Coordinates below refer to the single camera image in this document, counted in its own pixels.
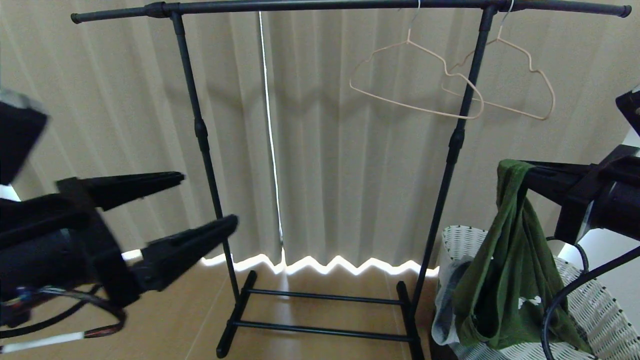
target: green cloth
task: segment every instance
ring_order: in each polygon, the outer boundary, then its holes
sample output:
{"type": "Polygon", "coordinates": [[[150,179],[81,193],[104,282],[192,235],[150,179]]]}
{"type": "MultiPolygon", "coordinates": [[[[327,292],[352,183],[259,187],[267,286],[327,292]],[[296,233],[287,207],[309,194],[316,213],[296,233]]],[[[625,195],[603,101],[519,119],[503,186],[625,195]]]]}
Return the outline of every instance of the green cloth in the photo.
{"type": "MultiPolygon", "coordinates": [[[[480,341],[502,349],[539,343],[545,308],[564,286],[521,187],[531,167],[516,160],[502,160],[498,166],[498,215],[453,295],[462,345],[480,341]]],[[[566,341],[592,354],[568,314],[566,300],[551,324],[551,341],[566,341]]]]}

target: curtain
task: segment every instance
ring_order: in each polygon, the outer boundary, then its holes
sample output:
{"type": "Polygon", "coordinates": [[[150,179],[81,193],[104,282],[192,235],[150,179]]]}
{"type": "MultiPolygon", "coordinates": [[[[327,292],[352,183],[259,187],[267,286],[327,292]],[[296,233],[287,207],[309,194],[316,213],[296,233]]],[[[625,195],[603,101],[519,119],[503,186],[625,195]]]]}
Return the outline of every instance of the curtain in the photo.
{"type": "MultiPolygon", "coordinates": [[[[70,176],[186,174],[176,188],[104,214],[123,251],[215,219],[171,21],[75,25],[69,18],[144,4],[0,5],[2,86],[39,100],[51,116],[13,184],[23,200],[54,192],[53,182],[70,176]]],[[[240,219],[230,239],[234,259],[266,254],[278,262],[257,14],[189,15],[184,22],[222,208],[240,219]]]]}
{"type": "MultiPolygon", "coordinates": [[[[421,261],[455,119],[394,106],[349,87],[358,62],[406,39],[414,14],[263,14],[288,263],[307,255],[323,264],[341,255],[356,266],[371,257],[392,265],[421,261]]],[[[451,66],[473,50],[480,16],[475,9],[422,9],[412,40],[451,66]]],[[[495,17],[490,39],[501,17],[495,17]]],[[[640,22],[634,17],[537,10],[509,15],[503,37],[532,52],[534,67],[554,86],[556,110],[540,121],[487,107],[481,118],[468,121],[440,228],[489,227],[501,159],[597,163],[624,139],[629,126],[614,99],[640,78],[640,22]]],[[[400,47],[362,65],[353,80],[384,97],[457,113],[461,99],[440,89],[443,78],[436,58],[400,47]]],[[[446,85],[462,92],[465,84],[446,85]]],[[[550,106],[544,82],[527,72],[526,57],[504,45],[487,48],[478,88],[487,101],[530,113],[544,115],[550,106]]],[[[473,105],[471,114],[477,109],[473,105]]],[[[532,192],[530,198],[552,234],[559,207],[532,192]]]]}

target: clothes rack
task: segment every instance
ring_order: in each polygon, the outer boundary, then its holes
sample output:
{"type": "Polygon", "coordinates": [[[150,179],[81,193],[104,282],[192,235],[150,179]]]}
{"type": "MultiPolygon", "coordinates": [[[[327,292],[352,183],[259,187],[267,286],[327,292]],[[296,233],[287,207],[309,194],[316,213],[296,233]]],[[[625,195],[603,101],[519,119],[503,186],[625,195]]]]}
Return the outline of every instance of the clothes rack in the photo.
{"type": "MultiPolygon", "coordinates": [[[[418,4],[419,3],[417,0],[237,0],[210,1],[202,3],[152,3],[139,8],[106,10],[80,14],[75,13],[71,15],[71,19],[76,24],[95,20],[122,19],[143,16],[169,18],[172,20],[173,28],[178,40],[178,47],[182,58],[182,66],[184,68],[184,75],[186,78],[189,98],[193,110],[195,134],[200,146],[200,152],[202,153],[207,180],[209,182],[211,199],[213,202],[216,218],[221,218],[223,216],[223,212],[220,205],[220,196],[218,194],[218,187],[216,186],[213,165],[211,163],[211,153],[209,152],[209,142],[207,140],[207,128],[204,120],[202,119],[202,114],[200,111],[200,103],[198,102],[198,94],[196,91],[195,80],[193,78],[193,71],[191,69],[191,61],[189,59],[189,50],[187,47],[187,40],[185,37],[182,16],[192,13],[416,8],[418,7],[418,4]]],[[[468,75],[469,80],[473,84],[475,84],[478,79],[478,74],[484,56],[484,48],[487,43],[489,31],[491,30],[493,16],[498,12],[508,11],[510,6],[511,0],[422,0],[420,2],[421,8],[482,9],[482,17],[476,42],[476,50],[471,64],[471,70],[469,71],[468,75]]],[[[594,13],[602,15],[614,15],[618,17],[627,17],[631,13],[631,6],[629,5],[618,6],[611,4],[583,3],[578,1],[565,0],[515,0],[515,2],[513,3],[512,12],[527,9],[594,13]]],[[[474,92],[471,86],[467,86],[460,107],[459,114],[461,116],[468,115],[472,103],[473,93],[474,92]]],[[[223,249],[225,253],[225,259],[227,260],[229,278],[236,304],[234,306],[233,312],[230,315],[230,318],[227,321],[227,326],[224,333],[222,334],[222,337],[220,338],[220,342],[218,343],[218,347],[216,349],[217,356],[222,358],[228,354],[238,327],[254,327],[260,329],[310,332],[314,334],[331,334],[376,340],[403,341],[409,344],[409,349],[413,360],[423,360],[424,354],[422,352],[422,345],[420,344],[420,337],[415,325],[415,311],[418,305],[418,301],[420,300],[422,285],[424,283],[429,259],[431,258],[431,253],[433,251],[436,233],[440,226],[440,218],[442,217],[442,211],[444,209],[447,193],[449,192],[449,186],[451,184],[453,171],[458,160],[458,155],[460,154],[460,149],[462,148],[465,139],[466,122],[467,121],[465,119],[458,119],[456,128],[451,135],[451,139],[449,140],[447,162],[444,174],[442,176],[440,191],[436,200],[434,215],[431,221],[431,227],[429,229],[427,238],[427,244],[424,250],[424,256],[422,258],[422,264],[420,267],[420,272],[418,274],[418,279],[415,285],[415,291],[413,292],[412,299],[409,298],[406,286],[402,281],[398,282],[396,286],[398,300],[255,289],[253,287],[257,279],[257,273],[255,271],[251,271],[249,273],[247,280],[242,287],[242,290],[240,290],[238,288],[236,273],[234,272],[229,243],[228,240],[226,240],[223,242],[223,249]],[[340,329],[325,329],[320,327],[282,325],[277,323],[250,322],[242,320],[243,311],[249,301],[249,296],[252,293],[400,306],[403,314],[406,334],[382,334],[376,332],[347,331],[340,329]]]]}

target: laundry basket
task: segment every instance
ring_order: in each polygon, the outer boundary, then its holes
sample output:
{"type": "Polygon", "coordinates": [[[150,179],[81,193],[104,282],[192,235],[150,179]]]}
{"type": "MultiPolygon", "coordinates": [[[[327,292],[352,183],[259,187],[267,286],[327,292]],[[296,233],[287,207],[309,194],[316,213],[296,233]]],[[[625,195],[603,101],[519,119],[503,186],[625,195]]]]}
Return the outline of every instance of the laundry basket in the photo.
{"type": "MultiPolygon", "coordinates": [[[[464,255],[476,256],[486,236],[485,230],[469,226],[449,226],[442,232],[440,266],[447,266],[464,255]]],[[[568,262],[554,258],[565,284],[580,275],[580,270],[568,262]]],[[[616,299],[598,281],[592,280],[569,294],[569,312],[587,333],[587,339],[597,356],[575,350],[567,343],[552,343],[551,350],[558,360],[640,360],[640,336],[627,319],[616,299]]],[[[460,360],[482,359],[544,359],[540,343],[524,343],[502,349],[485,344],[464,347],[450,345],[460,360]]]]}

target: beige clothes hanger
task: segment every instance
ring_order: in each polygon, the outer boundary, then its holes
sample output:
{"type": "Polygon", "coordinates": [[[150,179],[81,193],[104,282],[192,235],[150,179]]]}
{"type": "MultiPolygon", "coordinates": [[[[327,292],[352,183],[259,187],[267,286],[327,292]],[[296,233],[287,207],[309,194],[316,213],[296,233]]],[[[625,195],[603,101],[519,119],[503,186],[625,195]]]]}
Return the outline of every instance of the beige clothes hanger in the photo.
{"type": "MultiPolygon", "coordinates": [[[[542,76],[542,78],[544,79],[545,84],[547,84],[547,88],[549,89],[549,92],[551,93],[551,109],[549,109],[549,112],[545,116],[541,117],[541,116],[533,115],[533,114],[530,114],[530,113],[526,113],[524,111],[520,111],[518,109],[508,108],[507,106],[496,104],[494,102],[485,101],[485,103],[488,104],[488,105],[491,105],[491,106],[495,106],[496,108],[513,111],[514,113],[525,115],[527,117],[531,117],[531,118],[534,118],[534,119],[537,119],[537,120],[547,120],[549,118],[549,116],[551,116],[551,113],[553,113],[554,109],[556,108],[556,93],[554,92],[553,86],[551,86],[551,83],[549,82],[549,79],[547,78],[547,76],[545,75],[545,73],[542,70],[538,70],[538,69],[534,70],[533,69],[533,65],[532,65],[533,59],[531,58],[531,54],[528,51],[526,51],[525,49],[521,48],[520,46],[517,46],[516,44],[514,44],[512,42],[508,42],[507,40],[504,40],[502,38],[502,27],[504,25],[504,20],[507,18],[507,15],[509,15],[509,13],[511,13],[511,9],[513,8],[513,3],[514,2],[515,2],[515,0],[511,0],[511,7],[509,7],[509,11],[506,14],[504,14],[504,17],[502,18],[502,22],[500,23],[500,29],[498,30],[498,37],[495,40],[489,41],[488,43],[486,43],[486,45],[489,46],[489,45],[491,45],[493,43],[501,42],[501,43],[506,44],[507,46],[510,46],[513,49],[516,49],[516,50],[520,51],[521,53],[527,55],[527,58],[529,59],[529,72],[540,74],[542,76]]],[[[473,55],[474,52],[475,51],[472,51],[471,53],[468,53],[467,56],[465,57],[465,59],[461,63],[455,64],[451,68],[451,70],[455,69],[456,67],[463,66],[467,62],[467,60],[471,57],[471,55],[473,55]]],[[[450,94],[462,97],[462,95],[460,95],[460,94],[458,94],[456,92],[453,92],[451,90],[445,89],[443,84],[440,84],[440,87],[442,88],[442,90],[444,90],[444,91],[446,91],[446,92],[448,92],[450,94]]],[[[474,100],[475,101],[482,101],[482,98],[480,98],[480,99],[474,98],[474,100]]]]}
{"type": "Polygon", "coordinates": [[[480,92],[478,91],[478,89],[473,85],[473,83],[471,83],[471,81],[469,81],[469,79],[467,79],[466,76],[464,76],[463,74],[460,74],[459,72],[455,73],[455,74],[450,74],[449,71],[447,71],[447,62],[444,60],[444,58],[442,58],[440,55],[434,53],[433,51],[426,49],[418,44],[416,44],[415,42],[411,41],[411,25],[413,24],[413,21],[415,20],[415,18],[418,16],[418,12],[420,11],[420,0],[418,0],[418,9],[415,12],[415,15],[413,16],[413,19],[411,20],[411,22],[409,23],[409,31],[407,32],[406,35],[406,40],[403,42],[399,42],[397,44],[393,44],[393,45],[388,45],[385,46],[381,49],[375,50],[373,53],[371,53],[370,57],[366,60],[361,61],[360,63],[358,63],[358,65],[356,65],[356,67],[353,69],[353,72],[351,73],[351,77],[349,78],[349,86],[353,89],[356,90],[358,92],[361,92],[365,95],[371,96],[371,97],[375,97],[376,99],[379,100],[383,100],[383,101],[387,101],[387,102],[391,102],[392,104],[396,104],[396,105],[400,105],[400,106],[404,106],[405,108],[409,108],[409,109],[414,109],[414,110],[420,110],[420,111],[425,111],[428,113],[432,113],[432,114],[437,114],[437,115],[442,115],[442,116],[446,116],[446,117],[454,117],[456,119],[477,119],[478,117],[480,117],[480,115],[482,114],[482,112],[484,111],[484,99],[482,98],[482,94],[480,94],[480,92]],[[478,96],[480,97],[479,101],[480,101],[480,110],[478,111],[477,114],[475,114],[474,116],[460,116],[458,114],[452,114],[452,113],[444,113],[441,111],[435,111],[435,110],[429,110],[429,109],[424,109],[424,108],[419,108],[417,106],[412,106],[409,104],[403,104],[401,102],[397,102],[397,101],[393,101],[391,99],[386,99],[384,97],[378,96],[378,95],[374,95],[370,92],[366,92],[364,90],[361,90],[355,86],[353,86],[353,76],[356,74],[356,72],[358,71],[358,68],[363,64],[363,63],[368,63],[370,62],[374,55],[377,53],[380,53],[381,51],[385,51],[385,50],[389,50],[391,48],[397,47],[397,46],[401,46],[401,45],[411,45],[414,47],[417,47],[418,49],[424,51],[425,53],[428,53],[432,56],[434,56],[435,58],[438,58],[440,61],[442,61],[442,65],[444,66],[444,73],[447,76],[450,77],[454,77],[454,76],[458,76],[459,78],[464,79],[467,84],[469,86],[471,86],[472,89],[474,89],[474,91],[478,94],[478,96]]]}

